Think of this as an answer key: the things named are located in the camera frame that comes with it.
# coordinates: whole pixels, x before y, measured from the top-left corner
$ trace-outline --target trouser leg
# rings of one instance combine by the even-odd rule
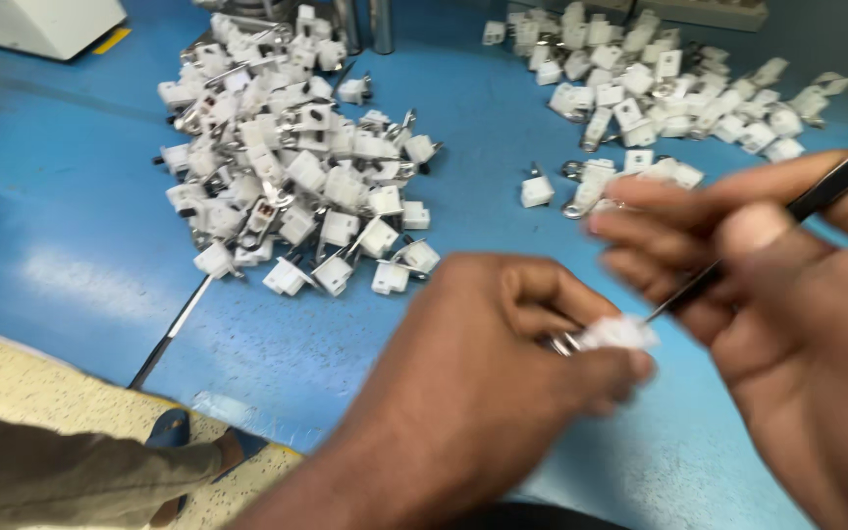
[[[0,528],[142,526],[160,504],[210,482],[220,465],[211,443],[149,448],[0,422]]]

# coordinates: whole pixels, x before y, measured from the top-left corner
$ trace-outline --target blue slipper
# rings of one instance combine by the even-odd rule
[[[146,447],[183,447],[188,445],[190,434],[188,413],[181,408],[170,408],[156,419],[153,431],[149,433],[149,439],[144,445]],[[179,508],[176,514],[182,513],[187,500],[188,495],[179,497]]]
[[[227,432],[234,433],[235,438],[238,439],[238,443],[240,443],[240,445],[241,445],[241,450],[244,452],[244,459],[241,461],[241,464],[243,464],[244,462],[247,462],[248,460],[253,458],[256,454],[258,454],[262,449],[267,447],[267,445],[269,444],[268,441],[266,441],[266,440],[264,440],[260,437],[249,435],[249,434],[245,433],[244,431],[242,431],[241,429],[236,429],[236,428],[231,427],[227,430]],[[215,484],[216,482],[218,482],[222,478],[228,476],[238,466],[234,466],[233,468],[230,468],[228,471],[222,473],[221,475],[218,476],[218,478],[211,481],[211,483]]]

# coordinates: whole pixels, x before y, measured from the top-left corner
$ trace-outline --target pile of connectors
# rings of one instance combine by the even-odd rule
[[[400,124],[378,110],[358,124],[336,113],[334,92],[361,105],[372,97],[371,76],[345,80],[345,47],[310,6],[300,6],[295,32],[265,23],[248,33],[223,14],[211,26],[214,42],[183,52],[180,80],[159,85],[171,123],[193,137],[163,147],[155,162],[179,182],[166,195],[202,251],[195,265],[242,276],[285,243],[263,282],[277,293],[309,284],[337,296],[362,256],[378,260],[375,292],[426,279],[440,257],[424,239],[404,236],[406,246],[391,253],[403,230],[430,225],[430,211],[403,197],[440,148],[413,134],[414,110]],[[337,73],[336,88],[314,69]]]
[[[781,102],[780,94],[768,87],[788,66],[783,58],[732,79],[725,63],[728,52],[697,42],[681,47],[679,30],[660,30],[660,23],[651,9],[644,9],[629,29],[612,26],[603,14],[588,20],[583,3],[574,2],[561,17],[533,8],[510,13],[508,25],[489,21],[483,43],[500,44],[511,35],[513,52],[528,58],[539,85],[558,83],[562,75],[569,81],[584,80],[584,86],[560,83],[548,107],[574,124],[587,125],[580,143],[587,153],[611,140],[637,148],[659,137],[714,136],[771,162],[793,159],[804,152],[795,139],[804,124],[822,127],[820,112],[829,105],[828,96],[848,88],[848,79],[827,73],[791,101]],[[562,213],[576,218],[593,209],[602,194],[598,189],[617,175],[651,174],[687,187],[702,178],[675,160],[653,163],[648,150],[638,150],[627,162],[623,172],[614,171],[609,160],[589,160],[585,167],[567,163],[581,170],[574,175],[583,185],[569,201],[571,208],[566,205]],[[594,181],[588,181],[589,173],[596,175]],[[551,199],[548,180],[536,180],[542,176],[523,184],[524,206]]]

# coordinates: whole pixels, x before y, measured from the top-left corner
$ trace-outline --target white machine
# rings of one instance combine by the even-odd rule
[[[65,60],[125,18],[119,0],[0,0],[0,46]]]

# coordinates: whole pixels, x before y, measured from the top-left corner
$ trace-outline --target blue table surface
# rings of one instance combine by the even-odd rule
[[[178,52],[207,25],[182,0],[125,4],[134,31],[105,55],[59,64],[0,51],[0,333],[118,384],[202,279],[163,194],[171,177],[149,159],[159,145],[186,140],[163,123],[156,84],[177,78]],[[353,70],[371,70],[374,101],[342,111],[357,118],[378,108],[399,119],[414,106],[418,132],[446,144],[431,175],[407,187],[433,219],[414,235],[442,255],[559,259],[644,314],[597,266],[601,245],[556,208],[573,188],[560,164],[585,155],[581,129],[545,108],[553,87],[536,86],[507,49],[478,44],[485,13],[443,2],[400,3],[396,12],[396,53],[361,54]],[[710,43],[721,35],[722,45],[750,39],[686,28],[687,40],[691,30]],[[807,130],[801,142],[810,151],[848,147],[844,121]],[[708,175],[763,163],[715,139],[653,148]],[[623,153],[605,145],[595,156],[621,164]],[[533,160],[551,176],[556,207],[519,205]],[[261,285],[271,266],[213,283],[145,389],[186,404],[236,400],[245,414],[222,407],[223,419],[309,452],[420,286],[377,295],[366,262],[338,298],[304,289],[291,299]],[[636,403],[610,421],[573,425],[519,492],[638,529],[809,528],[761,464],[707,354],[666,319],[657,330],[659,374]]]

